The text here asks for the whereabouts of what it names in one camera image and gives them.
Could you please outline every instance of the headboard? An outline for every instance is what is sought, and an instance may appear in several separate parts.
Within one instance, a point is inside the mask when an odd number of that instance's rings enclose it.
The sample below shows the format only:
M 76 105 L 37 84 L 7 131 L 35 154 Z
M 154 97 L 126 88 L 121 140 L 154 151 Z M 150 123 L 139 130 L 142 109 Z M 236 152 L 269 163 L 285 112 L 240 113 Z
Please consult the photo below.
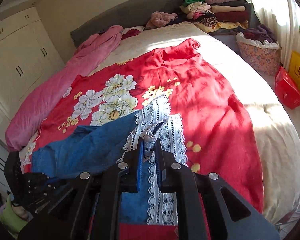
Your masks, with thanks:
M 129 0 L 90 19 L 70 35 L 77 48 L 91 35 L 106 31 L 112 25 L 123 28 L 145 25 L 153 12 L 173 13 L 182 3 L 183 0 Z

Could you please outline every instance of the mattress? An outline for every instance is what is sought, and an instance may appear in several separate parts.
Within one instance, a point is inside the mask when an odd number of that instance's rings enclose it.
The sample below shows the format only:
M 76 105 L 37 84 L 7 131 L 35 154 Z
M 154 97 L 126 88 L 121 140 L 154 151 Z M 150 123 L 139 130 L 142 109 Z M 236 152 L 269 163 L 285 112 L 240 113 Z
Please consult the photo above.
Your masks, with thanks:
M 262 164 L 263 215 L 274 224 L 300 203 L 300 139 L 270 86 L 229 47 L 192 23 L 183 22 L 122 40 L 90 75 L 153 49 L 179 45 L 190 37 L 201 44 L 197 51 L 230 82 L 250 114 Z M 20 152 L 21 160 L 34 138 Z

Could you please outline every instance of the black logo on yellow bag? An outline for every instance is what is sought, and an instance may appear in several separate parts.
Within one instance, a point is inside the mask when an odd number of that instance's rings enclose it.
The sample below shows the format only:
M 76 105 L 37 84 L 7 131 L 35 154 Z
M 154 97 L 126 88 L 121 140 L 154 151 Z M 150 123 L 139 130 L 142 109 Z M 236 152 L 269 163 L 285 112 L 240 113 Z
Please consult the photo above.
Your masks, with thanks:
M 294 73 L 300 78 L 300 66 L 295 66 Z

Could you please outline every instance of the silver screw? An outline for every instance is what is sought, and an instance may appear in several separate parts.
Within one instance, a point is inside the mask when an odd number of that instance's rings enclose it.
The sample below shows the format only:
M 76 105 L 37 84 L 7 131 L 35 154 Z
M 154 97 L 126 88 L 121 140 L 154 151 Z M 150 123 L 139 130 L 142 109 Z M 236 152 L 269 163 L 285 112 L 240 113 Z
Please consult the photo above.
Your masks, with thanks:
M 119 163 L 119 164 L 118 164 L 118 168 L 119 168 L 119 169 L 122 169 L 122 170 L 123 170 L 123 169 L 126 169 L 126 168 L 128 168 L 128 164 L 127 164 L 127 163 L 123 163 L 123 162 L 122 162 L 122 163 Z
M 211 173 L 209 173 L 209 178 L 216 180 L 219 178 L 219 176 L 215 172 L 211 172 Z
M 90 173 L 88 173 L 88 172 L 82 172 L 81 174 L 80 174 L 80 179 L 88 179 L 90 177 Z
M 181 164 L 180 163 L 172 163 L 171 164 L 171 168 L 178 170 L 181 168 Z

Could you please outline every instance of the white curtain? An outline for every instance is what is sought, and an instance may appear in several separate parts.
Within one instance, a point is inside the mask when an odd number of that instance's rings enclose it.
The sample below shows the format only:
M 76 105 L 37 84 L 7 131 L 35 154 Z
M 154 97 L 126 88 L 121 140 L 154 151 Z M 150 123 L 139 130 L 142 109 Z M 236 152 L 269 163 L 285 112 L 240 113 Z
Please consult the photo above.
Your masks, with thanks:
M 298 46 L 299 24 L 294 0 L 246 0 L 253 3 L 260 22 L 275 34 L 281 50 L 281 62 L 288 70 L 292 50 Z

